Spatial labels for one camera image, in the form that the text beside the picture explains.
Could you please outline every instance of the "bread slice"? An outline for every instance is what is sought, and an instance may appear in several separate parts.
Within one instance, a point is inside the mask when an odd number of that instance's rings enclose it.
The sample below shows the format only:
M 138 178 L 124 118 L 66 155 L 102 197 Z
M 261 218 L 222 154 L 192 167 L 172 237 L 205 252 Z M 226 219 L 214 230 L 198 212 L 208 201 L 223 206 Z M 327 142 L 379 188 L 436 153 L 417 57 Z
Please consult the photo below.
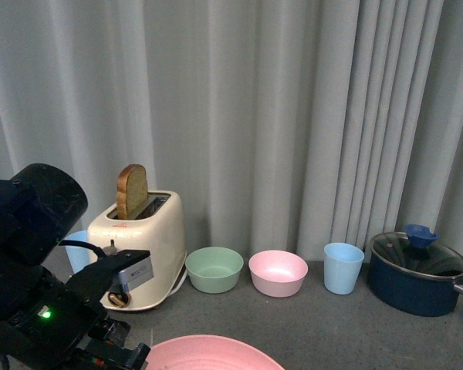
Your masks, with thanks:
M 133 219 L 131 213 L 147 199 L 146 169 L 140 164 L 125 167 L 117 181 L 117 216 L 119 220 Z

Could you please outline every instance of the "toaster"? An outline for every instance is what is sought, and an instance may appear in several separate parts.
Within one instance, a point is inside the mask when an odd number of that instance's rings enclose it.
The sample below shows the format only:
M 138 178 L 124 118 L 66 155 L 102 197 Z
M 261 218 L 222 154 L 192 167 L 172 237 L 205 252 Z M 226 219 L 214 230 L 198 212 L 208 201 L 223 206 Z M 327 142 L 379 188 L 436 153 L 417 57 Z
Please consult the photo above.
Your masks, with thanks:
M 111 288 L 101 300 L 110 310 L 141 311 L 159 305 L 171 292 L 187 257 L 182 202 L 177 193 L 150 191 L 146 202 L 134 214 L 137 216 L 133 220 L 119 220 L 114 204 L 87 228 L 87 241 L 98 247 L 114 246 L 116 252 L 124 249 L 150 252 L 153 277 L 134 289 Z M 96 256 L 90 252 L 90 261 L 95 260 Z

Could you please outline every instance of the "led light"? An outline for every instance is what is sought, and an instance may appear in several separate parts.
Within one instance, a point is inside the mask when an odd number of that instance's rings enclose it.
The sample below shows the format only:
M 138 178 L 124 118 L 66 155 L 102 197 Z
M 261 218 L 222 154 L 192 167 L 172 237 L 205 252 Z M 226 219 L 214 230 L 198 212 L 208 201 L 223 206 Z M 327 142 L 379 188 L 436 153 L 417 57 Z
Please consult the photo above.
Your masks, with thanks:
M 49 310 L 48 306 L 43 306 L 41 310 L 38 312 L 38 316 L 42 318 L 51 318 L 52 312 Z

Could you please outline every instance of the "large pink bowl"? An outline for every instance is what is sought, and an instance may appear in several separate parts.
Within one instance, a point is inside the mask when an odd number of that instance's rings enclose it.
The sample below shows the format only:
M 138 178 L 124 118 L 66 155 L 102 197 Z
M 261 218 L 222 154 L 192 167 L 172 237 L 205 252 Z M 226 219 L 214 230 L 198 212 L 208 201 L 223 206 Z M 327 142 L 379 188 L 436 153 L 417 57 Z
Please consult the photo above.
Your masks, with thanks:
M 271 297 L 294 295 L 302 287 L 309 268 L 296 254 L 287 251 L 263 251 L 248 261 L 255 288 Z
M 242 341 L 217 335 L 188 335 L 155 345 L 147 370 L 285 370 Z

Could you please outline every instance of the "light blue cup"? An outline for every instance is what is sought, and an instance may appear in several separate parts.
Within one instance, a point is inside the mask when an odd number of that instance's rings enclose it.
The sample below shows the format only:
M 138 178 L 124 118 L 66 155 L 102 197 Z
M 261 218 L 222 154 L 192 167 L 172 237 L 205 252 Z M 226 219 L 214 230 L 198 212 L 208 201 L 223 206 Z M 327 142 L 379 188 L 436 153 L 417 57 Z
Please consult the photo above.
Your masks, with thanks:
M 87 231 L 77 231 L 76 233 L 70 234 L 65 239 L 67 241 L 87 241 Z M 77 274 L 85 266 L 91 263 L 89 251 L 86 248 L 66 245 L 66 251 L 74 274 Z
M 347 243 L 324 247 L 324 285 L 335 294 L 350 294 L 355 288 L 363 263 L 363 252 Z

